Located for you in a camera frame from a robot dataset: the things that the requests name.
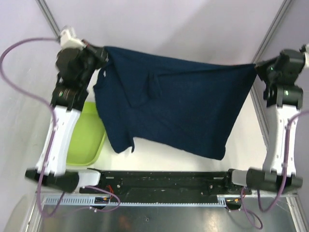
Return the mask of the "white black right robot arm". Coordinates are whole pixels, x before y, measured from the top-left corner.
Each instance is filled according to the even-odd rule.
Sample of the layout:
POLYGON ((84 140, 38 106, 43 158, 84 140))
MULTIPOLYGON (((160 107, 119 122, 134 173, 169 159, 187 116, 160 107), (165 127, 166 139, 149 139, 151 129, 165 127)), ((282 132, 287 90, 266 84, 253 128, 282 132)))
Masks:
POLYGON ((294 147, 303 89, 295 82, 308 67, 306 47, 299 51, 284 49, 277 57, 257 63, 257 75, 266 85, 263 99, 267 102, 269 118, 267 154, 262 169, 231 169, 231 177, 223 181, 226 193, 234 194, 240 186, 274 193, 302 187, 303 179, 296 176, 294 147))

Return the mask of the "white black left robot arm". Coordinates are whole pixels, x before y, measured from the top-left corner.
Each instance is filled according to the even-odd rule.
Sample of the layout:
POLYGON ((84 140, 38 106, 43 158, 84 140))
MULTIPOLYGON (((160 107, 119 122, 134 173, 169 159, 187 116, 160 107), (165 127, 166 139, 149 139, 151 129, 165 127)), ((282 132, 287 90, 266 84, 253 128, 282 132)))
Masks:
POLYGON ((95 70, 106 63, 107 52, 103 47, 87 44, 82 48, 63 48, 57 55, 56 87, 52 93, 52 118, 42 154, 35 168, 27 169, 25 177, 45 186, 72 193, 77 188, 90 186, 102 193, 107 182, 100 171, 85 169, 68 171, 67 153, 74 127, 81 115, 88 96, 88 85, 95 70))

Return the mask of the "navy blue t shirt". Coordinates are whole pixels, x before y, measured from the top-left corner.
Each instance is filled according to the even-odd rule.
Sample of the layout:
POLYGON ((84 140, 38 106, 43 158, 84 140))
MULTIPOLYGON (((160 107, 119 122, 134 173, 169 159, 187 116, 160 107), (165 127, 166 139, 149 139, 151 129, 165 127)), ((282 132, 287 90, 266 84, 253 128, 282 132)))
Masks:
POLYGON ((108 62, 94 85, 113 150, 134 138, 222 160, 225 145, 256 78, 253 64, 217 65, 105 48, 108 62))

